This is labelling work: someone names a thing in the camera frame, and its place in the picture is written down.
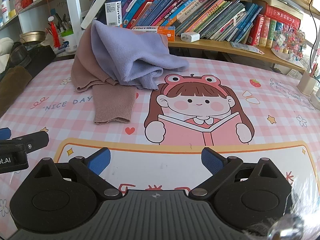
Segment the purple and pink sweater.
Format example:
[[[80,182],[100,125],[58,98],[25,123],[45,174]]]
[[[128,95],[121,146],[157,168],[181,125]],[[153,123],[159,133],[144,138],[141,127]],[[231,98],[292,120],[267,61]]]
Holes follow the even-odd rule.
[[[92,90],[95,124],[129,123],[137,90],[157,90],[155,80],[165,70],[188,67],[187,60],[169,53],[165,35],[94,20],[80,39],[71,78],[78,92]]]

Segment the brown garment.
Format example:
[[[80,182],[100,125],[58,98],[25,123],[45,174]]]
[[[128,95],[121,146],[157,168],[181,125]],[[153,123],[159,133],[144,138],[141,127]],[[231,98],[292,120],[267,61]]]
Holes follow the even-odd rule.
[[[2,117],[15,100],[23,93],[32,80],[31,74],[22,66],[10,68],[1,80],[0,117]]]

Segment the pink cartoon table mat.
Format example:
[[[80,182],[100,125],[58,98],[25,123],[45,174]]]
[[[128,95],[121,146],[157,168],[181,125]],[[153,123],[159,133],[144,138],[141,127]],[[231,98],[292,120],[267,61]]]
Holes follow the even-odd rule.
[[[120,192],[190,191],[210,176],[209,146],[244,162],[270,158],[303,196],[319,197],[319,110],[281,74],[227,62],[189,59],[186,72],[157,78],[166,89],[139,90],[129,123],[94,123],[92,90],[72,84],[72,60],[35,77],[1,118],[13,137],[45,131],[48,145],[28,156],[64,163],[102,147],[100,175]]]

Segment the cream white garment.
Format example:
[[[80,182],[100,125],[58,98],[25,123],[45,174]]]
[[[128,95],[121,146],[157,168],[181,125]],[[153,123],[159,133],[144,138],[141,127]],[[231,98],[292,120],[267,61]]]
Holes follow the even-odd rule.
[[[9,37],[0,39],[0,73],[5,71],[14,41]]]

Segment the brass bowl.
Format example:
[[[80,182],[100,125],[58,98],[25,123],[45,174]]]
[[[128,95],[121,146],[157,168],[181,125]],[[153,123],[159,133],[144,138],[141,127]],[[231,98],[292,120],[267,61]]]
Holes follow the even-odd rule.
[[[20,34],[21,43],[37,44],[45,40],[46,33],[44,31],[30,31]]]

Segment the red tassel ornament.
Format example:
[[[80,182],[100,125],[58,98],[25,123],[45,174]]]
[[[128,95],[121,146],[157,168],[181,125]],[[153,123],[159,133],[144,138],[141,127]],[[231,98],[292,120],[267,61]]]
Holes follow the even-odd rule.
[[[55,23],[54,23],[54,16],[49,16],[48,17],[48,22],[50,23],[50,27],[51,27],[51,31],[52,31],[54,47],[55,48],[60,48],[61,44],[60,44],[59,36],[58,36],[58,33],[57,33],[57,29],[56,29],[56,26],[55,26]]]

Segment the white tub green lid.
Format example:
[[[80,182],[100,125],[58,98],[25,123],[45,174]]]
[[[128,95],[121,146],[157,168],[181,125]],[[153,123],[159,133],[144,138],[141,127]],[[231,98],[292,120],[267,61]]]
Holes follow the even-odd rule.
[[[77,43],[72,29],[65,30],[61,33],[63,44],[66,46],[67,53],[73,53],[77,50]]]

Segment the beige pen holder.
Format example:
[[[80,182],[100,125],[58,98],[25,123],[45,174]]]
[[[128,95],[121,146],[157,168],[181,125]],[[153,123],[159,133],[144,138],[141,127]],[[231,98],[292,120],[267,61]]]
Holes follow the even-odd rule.
[[[316,82],[317,80],[311,77],[309,72],[304,72],[297,88],[303,95],[311,96]]]

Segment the white charger block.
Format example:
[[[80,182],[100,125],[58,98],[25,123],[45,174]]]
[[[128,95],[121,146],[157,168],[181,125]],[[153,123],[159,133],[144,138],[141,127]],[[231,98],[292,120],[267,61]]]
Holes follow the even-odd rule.
[[[200,34],[193,31],[185,32],[181,34],[180,39],[184,42],[193,43],[200,39]]]

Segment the red dictionary books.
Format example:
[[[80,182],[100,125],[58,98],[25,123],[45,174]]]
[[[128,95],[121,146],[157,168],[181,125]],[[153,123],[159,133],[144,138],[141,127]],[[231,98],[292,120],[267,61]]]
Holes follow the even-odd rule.
[[[263,1],[253,0],[258,10],[253,18],[253,27],[250,29],[246,44],[271,49],[275,41],[276,31],[283,31],[285,27],[298,30],[302,15],[290,14],[287,11],[268,5]]]

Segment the candy bouquet ornament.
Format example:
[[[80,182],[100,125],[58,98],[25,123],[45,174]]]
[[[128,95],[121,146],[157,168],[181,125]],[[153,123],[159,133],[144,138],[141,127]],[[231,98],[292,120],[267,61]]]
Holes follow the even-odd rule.
[[[300,61],[303,58],[303,50],[306,48],[305,33],[296,29],[283,29],[274,32],[271,50],[276,53],[285,54],[285,60],[292,62]]]

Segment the lying white orange box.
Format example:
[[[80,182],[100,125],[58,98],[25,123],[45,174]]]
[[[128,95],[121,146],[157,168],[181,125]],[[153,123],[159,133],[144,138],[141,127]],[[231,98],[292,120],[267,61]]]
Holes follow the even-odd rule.
[[[175,41],[175,27],[174,26],[137,26],[132,30],[151,32],[165,35],[169,42]]]

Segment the row of colourful books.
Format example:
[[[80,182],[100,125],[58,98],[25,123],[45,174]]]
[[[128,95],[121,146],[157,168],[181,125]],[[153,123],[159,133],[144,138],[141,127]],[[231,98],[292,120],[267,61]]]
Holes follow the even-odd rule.
[[[253,27],[258,5],[243,0],[121,1],[122,27],[174,26],[175,37],[196,32],[201,39],[241,42]],[[106,24],[105,8],[98,20]]]

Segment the upright white orange box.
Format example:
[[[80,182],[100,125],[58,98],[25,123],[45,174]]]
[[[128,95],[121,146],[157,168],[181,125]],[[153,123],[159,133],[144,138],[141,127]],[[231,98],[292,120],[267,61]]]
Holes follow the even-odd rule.
[[[105,3],[105,14],[108,26],[122,27],[121,1]]]

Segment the white leaning book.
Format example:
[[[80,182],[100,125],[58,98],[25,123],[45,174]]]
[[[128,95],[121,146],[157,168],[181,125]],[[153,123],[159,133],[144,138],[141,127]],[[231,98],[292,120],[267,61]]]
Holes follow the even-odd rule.
[[[80,24],[82,29],[86,29],[91,22],[95,19],[96,15],[98,14],[99,10],[103,7],[106,0],[94,0],[92,6],[88,10],[85,18],[83,19],[82,23]]]

